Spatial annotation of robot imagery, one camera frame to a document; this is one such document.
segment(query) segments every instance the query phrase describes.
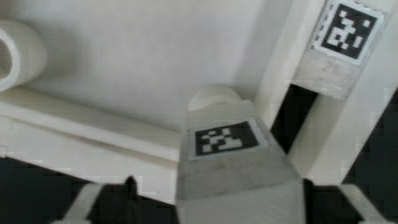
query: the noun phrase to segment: white plastic part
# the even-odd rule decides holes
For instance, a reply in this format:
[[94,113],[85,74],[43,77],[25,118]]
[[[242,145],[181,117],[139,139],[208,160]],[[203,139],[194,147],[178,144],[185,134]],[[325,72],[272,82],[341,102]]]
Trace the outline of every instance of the white plastic part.
[[69,211],[66,213],[66,220],[85,220],[101,193],[101,189],[101,184],[87,184],[84,186]]
[[46,65],[46,48],[32,28],[14,21],[0,21],[2,55],[9,53],[0,69],[0,91],[29,82]]
[[178,161],[180,134],[167,129],[14,88],[0,94],[2,115],[85,139]]
[[254,105],[224,86],[194,96],[180,153],[181,224],[302,224],[300,176]]
[[364,222],[361,224],[382,224],[389,223],[382,217],[380,212],[375,209],[375,206],[364,196],[363,191],[359,190],[357,186],[352,184],[345,184],[340,186],[341,192],[350,200],[350,203],[359,211],[361,216],[364,217]]
[[208,85],[192,97],[188,111],[199,110],[215,104],[238,102],[240,100],[240,96],[228,86]]

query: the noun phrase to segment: white panel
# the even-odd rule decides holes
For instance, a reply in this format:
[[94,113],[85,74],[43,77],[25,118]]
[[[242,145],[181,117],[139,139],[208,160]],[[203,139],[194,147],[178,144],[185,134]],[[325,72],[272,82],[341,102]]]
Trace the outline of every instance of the white panel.
[[[396,3],[396,0],[389,1],[389,6],[395,5],[389,10]],[[345,100],[318,97],[292,148],[299,172],[316,184],[343,181],[398,87],[396,11],[391,14],[352,94]]]

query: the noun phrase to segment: white tray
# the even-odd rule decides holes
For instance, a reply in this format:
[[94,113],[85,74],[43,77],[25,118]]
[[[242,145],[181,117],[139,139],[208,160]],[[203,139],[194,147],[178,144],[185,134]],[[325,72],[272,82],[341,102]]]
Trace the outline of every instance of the white tray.
[[[172,202],[178,130],[194,93],[206,84],[229,85],[272,125],[322,5],[2,0],[2,19],[34,27],[50,53],[45,74],[25,86],[32,92],[13,90],[27,95],[23,102],[2,95],[4,155],[98,182],[135,175],[141,194]],[[46,107],[29,106],[37,102]],[[69,114],[53,113],[52,105]],[[96,119],[116,119],[117,126]]]

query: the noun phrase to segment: black gap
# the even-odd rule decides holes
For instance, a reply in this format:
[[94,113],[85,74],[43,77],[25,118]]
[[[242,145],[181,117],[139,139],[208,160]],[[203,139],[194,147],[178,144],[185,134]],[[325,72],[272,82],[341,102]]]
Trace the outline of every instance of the black gap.
[[[0,223],[50,224],[64,218],[87,180],[0,159]],[[178,224],[176,207],[141,197],[142,224]]]
[[338,186],[315,186],[304,180],[308,224],[357,224],[364,218]]
[[313,107],[318,93],[311,90],[290,85],[281,110],[272,126],[272,134],[288,153],[300,131],[302,123]]
[[398,222],[398,91],[345,178],[386,216]]

